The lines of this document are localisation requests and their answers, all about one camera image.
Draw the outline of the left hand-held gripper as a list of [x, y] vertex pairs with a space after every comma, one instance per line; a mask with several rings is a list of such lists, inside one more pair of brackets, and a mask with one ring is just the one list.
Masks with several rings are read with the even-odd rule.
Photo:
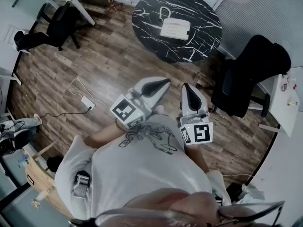
[[130, 129], [150, 116], [152, 110], [170, 87], [170, 79], [148, 77], [141, 79], [110, 107], [110, 112], [124, 127]]

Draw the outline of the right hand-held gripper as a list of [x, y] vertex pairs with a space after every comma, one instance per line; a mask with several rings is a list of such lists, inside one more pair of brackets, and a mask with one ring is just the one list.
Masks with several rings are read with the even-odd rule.
[[194, 86], [182, 85], [182, 114], [180, 132], [185, 145], [192, 146], [213, 141], [213, 123], [209, 121], [207, 101]]

